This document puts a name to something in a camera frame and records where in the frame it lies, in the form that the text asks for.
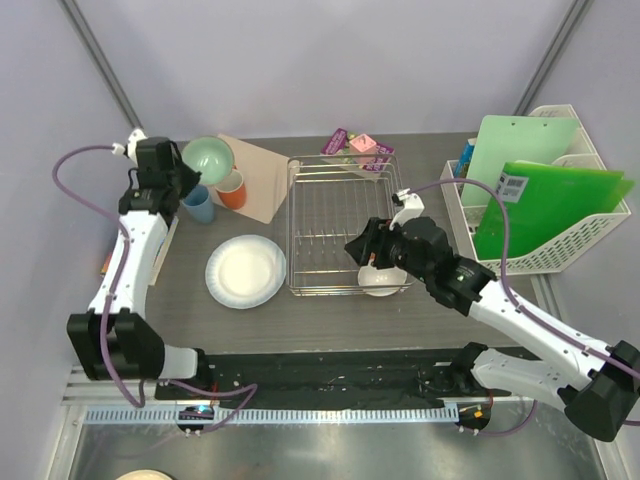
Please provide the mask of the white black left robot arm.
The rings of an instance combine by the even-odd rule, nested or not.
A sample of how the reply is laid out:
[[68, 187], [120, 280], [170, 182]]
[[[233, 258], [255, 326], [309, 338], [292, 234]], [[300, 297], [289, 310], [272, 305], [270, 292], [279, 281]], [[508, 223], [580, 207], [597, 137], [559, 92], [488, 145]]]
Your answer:
[[129, 186], [118, 202], [118, 237], [107, 273], [86, 312], [73, 314], [67, 334], [86, 376], [94, 381], [178, 380], [190, 398], [213, 385], [200, 349], [166, 344], [146, 321], [153, 267], [181, 201], [200, 175], [182, 160], [177, 144], [134, 130], [126, 144], [109, 151], [130, 159]]

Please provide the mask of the green ceramic bowl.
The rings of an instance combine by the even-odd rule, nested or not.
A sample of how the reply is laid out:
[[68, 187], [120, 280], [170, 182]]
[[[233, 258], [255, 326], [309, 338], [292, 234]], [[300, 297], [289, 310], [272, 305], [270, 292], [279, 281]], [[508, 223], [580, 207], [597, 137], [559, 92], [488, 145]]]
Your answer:
[[199, 183], [203, 185], [220, 183], [230, 174], [235, 164], [231, 147], [214, 136], [203, 136], [188, 142], [182, 149], [182, 160], [200, 174]]

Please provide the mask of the white plastic file organizer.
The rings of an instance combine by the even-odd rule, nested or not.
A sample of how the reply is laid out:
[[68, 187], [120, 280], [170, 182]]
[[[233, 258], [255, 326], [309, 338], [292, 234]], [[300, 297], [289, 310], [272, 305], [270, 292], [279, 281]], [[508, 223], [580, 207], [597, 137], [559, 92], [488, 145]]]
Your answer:
[[[583, 125], [580, 125], [567, 153], [554, 161], [561, 168], [582, 168], [605, 172], [607, 167]], [[441, 187], [456, 246], [461, 255], [478, 260], [474, 236], [487, 208], [486, 204], [465, 206], [461, 186], [447, 183]], [[574, 222], [564, 231], [519, 257], [510, 257], [506, 271], [510, 275], [559, 273], [574, 263], [631, 215], [624, 199], [610, 213], [595, 213]]]

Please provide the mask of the blue plastic cup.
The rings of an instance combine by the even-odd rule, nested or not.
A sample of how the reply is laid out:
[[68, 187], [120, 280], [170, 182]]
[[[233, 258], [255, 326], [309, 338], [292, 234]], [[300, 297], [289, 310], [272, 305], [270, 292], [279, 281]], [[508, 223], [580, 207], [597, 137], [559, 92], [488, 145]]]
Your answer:
[[182, 200], [187, 213], [201, 224], [212, 223], [215, 219], [215, 207], [210, 192], [204, 185], [196, 185]]

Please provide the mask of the purple paperback book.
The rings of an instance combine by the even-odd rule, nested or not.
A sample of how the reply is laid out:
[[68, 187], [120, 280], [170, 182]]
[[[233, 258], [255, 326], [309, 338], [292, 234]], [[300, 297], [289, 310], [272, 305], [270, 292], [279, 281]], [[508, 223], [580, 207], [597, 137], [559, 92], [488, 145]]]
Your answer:
[[378, 173], [395, 154], [395, 149], [377, 142], [378, 148], [375, 154], [354, 155], [349, 153], [349, 139], [357, 133], [338, 128], [321, 149], [321, 154], [335, 158], [335, 162], [343, 166], [353, 166], [362, 172]]

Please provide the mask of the orange ceramic mug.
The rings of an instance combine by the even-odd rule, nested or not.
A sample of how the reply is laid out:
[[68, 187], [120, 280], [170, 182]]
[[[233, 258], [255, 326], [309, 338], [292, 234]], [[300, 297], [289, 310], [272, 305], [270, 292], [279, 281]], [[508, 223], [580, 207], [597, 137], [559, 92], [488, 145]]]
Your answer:
[[238, 169], [232, 169], [214, 189], [222, 204], [228, 209], [239, 210], [244, 207], [247, 191], [244, 177]]

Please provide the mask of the cream round plate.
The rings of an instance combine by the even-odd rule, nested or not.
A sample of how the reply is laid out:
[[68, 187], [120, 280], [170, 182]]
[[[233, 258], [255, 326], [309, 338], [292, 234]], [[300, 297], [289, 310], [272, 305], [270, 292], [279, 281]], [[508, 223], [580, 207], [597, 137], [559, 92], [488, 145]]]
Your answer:
[[172, 480], [172, 477], [158, 470], [138, 469], [120, 475], [116, 480]]

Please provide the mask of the bright green plastic folder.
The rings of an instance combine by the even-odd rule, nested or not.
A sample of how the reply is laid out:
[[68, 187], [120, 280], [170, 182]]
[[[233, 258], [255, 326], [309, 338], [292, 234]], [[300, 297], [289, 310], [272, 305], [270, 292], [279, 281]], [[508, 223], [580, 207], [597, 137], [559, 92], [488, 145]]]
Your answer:
[[505, 163], [496, 193], [508, 214], [508, 256], [529, 254], [586, 217], [613, 212], [633, 187], [622, 171]]

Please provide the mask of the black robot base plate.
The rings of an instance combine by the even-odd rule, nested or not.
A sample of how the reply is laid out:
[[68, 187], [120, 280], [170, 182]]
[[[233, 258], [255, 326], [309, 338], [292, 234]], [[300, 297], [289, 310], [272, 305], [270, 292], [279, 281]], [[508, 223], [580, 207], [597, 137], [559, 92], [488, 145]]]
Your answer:
[[443, 399], [484, 397], [459, 387], [454, 349], [225, 354], [207, 357], [213, 382], [232, 391], [258, 386], [248, 406], [267, 410], [376, 410], [438, 407]]

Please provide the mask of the light green clipboard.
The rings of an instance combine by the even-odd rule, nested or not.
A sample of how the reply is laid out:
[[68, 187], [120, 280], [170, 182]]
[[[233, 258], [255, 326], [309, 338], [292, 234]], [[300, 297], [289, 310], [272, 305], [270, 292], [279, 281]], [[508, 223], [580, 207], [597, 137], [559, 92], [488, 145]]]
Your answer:
[[551, 164], [567, 152], [579, 126], [570, 117], [487, 115], [480, 124], [466, 177], [495, 188], [505, 163]]

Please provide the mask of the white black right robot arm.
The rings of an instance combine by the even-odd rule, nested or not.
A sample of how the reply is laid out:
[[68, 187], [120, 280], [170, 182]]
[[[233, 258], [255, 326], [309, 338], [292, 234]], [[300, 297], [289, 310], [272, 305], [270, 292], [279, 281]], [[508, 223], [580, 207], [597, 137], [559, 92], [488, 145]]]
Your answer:
[[372, 217], [345, 246], [359, 266], [396, 267], [421, 281], [437, 303], [489, 325], [534, 359], [471, 342], [454, 358], [451, 381], [465, 395], [480, 389], [529, 397], [562, 411], [594, 439], [611, 442], [639, 400], [639, 351], [609, 346], [515, 295], [476, 261], [456, 254], [428, 217], [394, 225]]

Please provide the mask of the metal wire dish rack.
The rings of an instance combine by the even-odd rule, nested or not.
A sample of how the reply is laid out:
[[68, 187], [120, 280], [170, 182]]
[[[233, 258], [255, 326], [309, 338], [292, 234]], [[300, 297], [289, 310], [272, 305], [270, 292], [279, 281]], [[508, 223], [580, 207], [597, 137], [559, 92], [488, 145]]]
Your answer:
[[396, 213], [392, 195], [402, 188], [398, 161], [378, 154], [364, 165], [362, 155], [295, 156], [287, 163], [286, 281], [296, 296], [402, 292], [406, 276], [389, 286], [358, 281], [360, 266], [345, 251], [371, 217]]

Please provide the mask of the blue white carton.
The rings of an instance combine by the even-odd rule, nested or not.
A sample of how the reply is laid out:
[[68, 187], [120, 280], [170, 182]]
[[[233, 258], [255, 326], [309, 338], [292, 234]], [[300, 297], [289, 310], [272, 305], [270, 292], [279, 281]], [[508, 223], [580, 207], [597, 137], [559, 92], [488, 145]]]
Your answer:
[[463, 178], [466, 176], [469, 165], [471, 163], [476, 141], [476, 138], [470, 138], [466, 141], [459, 160], [455, 168], [453, 169], [453, 174], [456, 178]]

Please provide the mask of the blue Jane Eyre book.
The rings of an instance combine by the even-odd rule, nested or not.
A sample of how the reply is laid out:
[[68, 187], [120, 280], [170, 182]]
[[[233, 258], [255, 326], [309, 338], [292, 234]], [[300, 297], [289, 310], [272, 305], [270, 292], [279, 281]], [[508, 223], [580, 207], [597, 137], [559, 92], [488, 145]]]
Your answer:
[[146, 211], [119, 215], [118, 236], [100, 292], [106, 293], [112, 286], [120, 266], [118, 288], [133, 292], [154, 286], [177, 225], [177, 218], [167, 224], [159, 214]]

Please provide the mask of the orange white ceramic bowl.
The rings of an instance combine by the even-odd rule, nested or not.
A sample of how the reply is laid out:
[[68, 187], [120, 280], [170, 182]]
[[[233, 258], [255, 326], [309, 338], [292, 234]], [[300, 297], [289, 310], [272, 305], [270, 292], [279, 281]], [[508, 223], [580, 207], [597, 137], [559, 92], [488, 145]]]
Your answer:
[[363, 266], [359, 269], [357, 280], [365, 294], [385, 297], [400, 291], [406, 283], [407, 273], [398, 268], [376, 269]]

